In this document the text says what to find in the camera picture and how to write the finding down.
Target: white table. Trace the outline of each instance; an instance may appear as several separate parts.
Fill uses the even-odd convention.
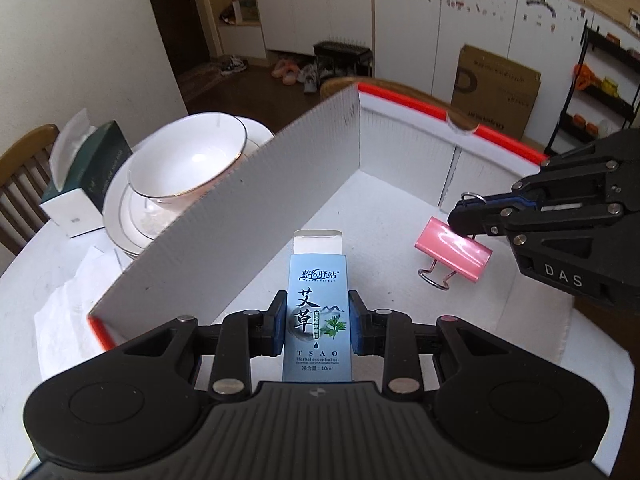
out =
[[[90,246],[114,248],[104,229],[68,238],[52,221],[0,276],[0,479],[14,480],[33,453],[22,409],[42,382],[33,315],[71,279]]]
[[[0,277],[0,480],[14,480],[33,453],[22,425],[24,403],[41,382],[33,315],[75,275],[90,246],[114,248],[102,229],[67,238],[49,221]],[[594,461],[610,472],[633,389],[628,354],[574,310],[560,365],[590,380],[607,399],[609,427]]]

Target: green leaf illustration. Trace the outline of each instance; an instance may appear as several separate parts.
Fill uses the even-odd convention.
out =
[[[347,323],[345,321],[340,321],[340,314],[338,314],[337,316],[332,316],[331,319],[329,319],[325,323],[325,326],[320,329],[320,332],[322,332],[323,334],[327,334],[333,339],[335,339],[335,336],[338,332],[347,330]]]

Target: binder clip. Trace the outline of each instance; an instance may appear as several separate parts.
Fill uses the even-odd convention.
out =
[[[475,193],[463,193],[463,202],[465,196],[474,196],[484,201],[481,196]],[[475,236],[472,238],[459,236],[447,224],[435,217],[431,217],[427,223],[415,243],[415,248],[433,258],[431,267],[418,270],[418,275],[425,282],[439,290],[449,290],[449,280],[454,274],[462,274],[466,279],[474,283],[477,282],[482,276],[482,272],[493,252],[491,249],[476,242]],[[429,276],[438,262],[452,269],[441,283],[436,282]]]

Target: mountain illustration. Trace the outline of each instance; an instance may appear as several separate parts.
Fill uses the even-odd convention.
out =
[[[323,312],[344,312],[344,310],[339,308],[337,305],[334,305],[331,308],[329,308],[328,306],[324,306],[324,307],[322,307],[322,310],[320,312],[321,313],[323,313]]]

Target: ribbed black surface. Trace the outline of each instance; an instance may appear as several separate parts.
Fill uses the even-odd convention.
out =
[[[85,473],[45,464],[30,480],[603,479],[585,463],[554,472],[500,470],[444,440],[417,404],[372,383],[264,383],[216,407],[181,449],[137,470]]]

